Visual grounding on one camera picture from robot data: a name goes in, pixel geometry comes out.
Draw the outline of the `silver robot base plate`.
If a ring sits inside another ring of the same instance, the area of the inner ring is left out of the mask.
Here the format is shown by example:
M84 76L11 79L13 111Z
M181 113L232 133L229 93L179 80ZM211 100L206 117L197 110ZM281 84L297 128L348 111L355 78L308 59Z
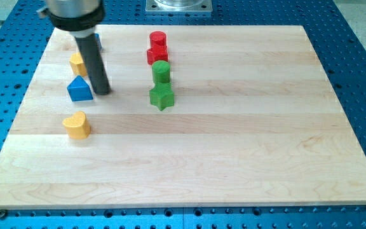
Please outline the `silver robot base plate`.
M147 0L146 12L211 12L212 0Z

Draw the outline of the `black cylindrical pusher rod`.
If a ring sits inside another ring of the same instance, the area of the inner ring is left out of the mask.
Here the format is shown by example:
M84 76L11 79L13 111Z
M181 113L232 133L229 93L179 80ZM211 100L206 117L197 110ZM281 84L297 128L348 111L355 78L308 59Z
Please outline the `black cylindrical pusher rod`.
M97 95L109 94L111 88L95 34L92 33L84 38L76 37L76 44L85 64L93 91Z

